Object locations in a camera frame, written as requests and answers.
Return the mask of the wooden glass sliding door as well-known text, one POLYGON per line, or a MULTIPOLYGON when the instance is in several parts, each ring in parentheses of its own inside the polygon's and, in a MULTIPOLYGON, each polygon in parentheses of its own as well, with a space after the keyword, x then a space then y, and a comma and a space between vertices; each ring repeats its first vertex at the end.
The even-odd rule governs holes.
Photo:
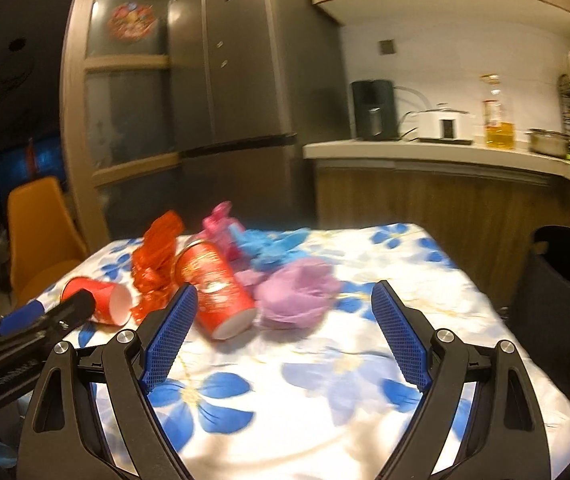
POLYGON ((142 234, 178 205, 174 0, 72 0, 60 76, 64 162, 88 248, 142 234))

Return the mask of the blue plastic bag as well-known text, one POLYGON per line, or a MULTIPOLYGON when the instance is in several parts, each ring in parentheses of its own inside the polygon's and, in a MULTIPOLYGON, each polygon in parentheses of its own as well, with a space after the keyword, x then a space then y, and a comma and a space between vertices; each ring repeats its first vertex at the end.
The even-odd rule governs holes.
POLYGON ((273 273, 288 263, 309 256, 300 248, 311 234, 309 229, 268 232, 229 226, 227 231, 242 257, 257 272, 273 273))

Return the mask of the lower wooden cabinets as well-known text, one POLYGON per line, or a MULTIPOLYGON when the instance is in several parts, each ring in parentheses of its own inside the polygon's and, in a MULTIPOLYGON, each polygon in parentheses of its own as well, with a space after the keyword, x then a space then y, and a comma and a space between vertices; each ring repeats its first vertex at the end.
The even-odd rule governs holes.
POLYGON ((511 303, 530 237, 570 226, 570 180, 540 172, 424 160, 321 159, 323 229, 420 226, 496 308, 511 303))

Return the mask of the dark grey refrigerator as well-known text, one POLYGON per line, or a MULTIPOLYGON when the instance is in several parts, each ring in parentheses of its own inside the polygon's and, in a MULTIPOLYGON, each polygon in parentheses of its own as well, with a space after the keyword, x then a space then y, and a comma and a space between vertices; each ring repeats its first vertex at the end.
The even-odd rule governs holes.
POLYGON ((350 134, 337 22, 312 0, 174 0, 169 20, 186 228, 222 202, 250 228, 312 226, 303 150, 350 134))

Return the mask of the steel bowl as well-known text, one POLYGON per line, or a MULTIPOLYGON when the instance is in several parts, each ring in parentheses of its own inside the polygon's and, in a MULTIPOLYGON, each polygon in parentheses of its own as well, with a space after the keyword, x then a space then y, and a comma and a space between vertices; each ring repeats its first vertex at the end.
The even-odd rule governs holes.
POLYGON ((562 132, 546 129, 527 131, 528 150, 539 155, 566 159, 570 137, 562 132))

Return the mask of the black air fryer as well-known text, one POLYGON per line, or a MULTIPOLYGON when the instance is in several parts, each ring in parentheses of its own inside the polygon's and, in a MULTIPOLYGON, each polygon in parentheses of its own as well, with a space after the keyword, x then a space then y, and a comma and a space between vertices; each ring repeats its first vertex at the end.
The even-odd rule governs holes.
POLYGON ((391 80, 356 80, 350 84, 355 136, 366 141, 398 141, 399 119, 391 80))

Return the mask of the black trash bin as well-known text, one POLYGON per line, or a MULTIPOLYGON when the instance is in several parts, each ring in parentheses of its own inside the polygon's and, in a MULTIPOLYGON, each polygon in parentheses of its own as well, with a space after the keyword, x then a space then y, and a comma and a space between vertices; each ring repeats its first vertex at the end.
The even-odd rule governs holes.
POLYGON ((509 326, 530 359, 570 398, 569 226, 542 226, 532 233, 509 326))

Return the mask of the red mesh plastic bag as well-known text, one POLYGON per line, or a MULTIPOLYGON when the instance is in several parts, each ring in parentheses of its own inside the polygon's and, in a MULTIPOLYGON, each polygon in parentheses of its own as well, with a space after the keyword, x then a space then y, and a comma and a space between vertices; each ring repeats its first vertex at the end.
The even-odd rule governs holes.
POLYGON ((164 309, 177 290, 172 269, 183 231, 182 219, 168 210, 151 223, 142 244, 132 252, 133 286, 140 293, 131 309, 136 324, 142 323, 148 313, 164 309))

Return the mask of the cooking oil bottle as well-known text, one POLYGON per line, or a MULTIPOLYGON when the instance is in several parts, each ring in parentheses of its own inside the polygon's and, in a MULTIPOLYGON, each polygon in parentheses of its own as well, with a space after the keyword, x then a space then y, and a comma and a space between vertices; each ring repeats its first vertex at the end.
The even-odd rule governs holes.
POLYGON ((488 148, 513 150, 515 145, 514 122, 511 103, 504 92, 498 74, 485 74, 480 77, 485 85, 483 98, 483 118, 485 142, 488 148))

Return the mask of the purple plastic bag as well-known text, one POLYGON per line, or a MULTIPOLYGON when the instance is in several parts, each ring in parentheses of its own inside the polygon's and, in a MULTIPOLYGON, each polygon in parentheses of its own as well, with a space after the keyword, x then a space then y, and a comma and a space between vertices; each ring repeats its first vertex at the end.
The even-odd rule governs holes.
POLYGON ((315 257, 299 258, 274 272, 235 273, 258 310, 258 325, 269 330, 309 330, 334 307, 341 291, 334 266, 315 257))

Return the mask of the orange chair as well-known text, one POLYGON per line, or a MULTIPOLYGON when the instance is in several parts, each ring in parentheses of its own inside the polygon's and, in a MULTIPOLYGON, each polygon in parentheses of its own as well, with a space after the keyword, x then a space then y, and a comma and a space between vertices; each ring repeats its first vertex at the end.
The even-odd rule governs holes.
POLYGON ((45 177, 8 196, 10 284, 18 306, 38 297, 87 257, 59 181, 45 177))

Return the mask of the white rice cooker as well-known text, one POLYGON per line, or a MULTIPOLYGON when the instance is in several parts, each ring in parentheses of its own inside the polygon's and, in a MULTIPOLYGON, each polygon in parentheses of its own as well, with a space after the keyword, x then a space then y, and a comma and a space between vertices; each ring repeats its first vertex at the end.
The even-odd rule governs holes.
POLYGON ((419 142, 471 145, 472 114, 440 103, 431 110, 416 113, 416 136, 419 142))

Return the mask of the pink plastic bag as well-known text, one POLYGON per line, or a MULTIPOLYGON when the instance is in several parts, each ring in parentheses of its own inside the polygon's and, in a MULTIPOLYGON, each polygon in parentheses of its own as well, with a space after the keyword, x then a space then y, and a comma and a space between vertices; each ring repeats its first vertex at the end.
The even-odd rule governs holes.
POLYGON ((238 232, 244 232, 245 228, 241 222, 230 216, 231 210, 232 203, 229 200, 224 200, 215 206, 211 214, 201 222, 203 228, 196 234, 196 238, 215 244, 227 260, 234 261, 241 258, 242 254, 230 227, 233 226, 238 232))

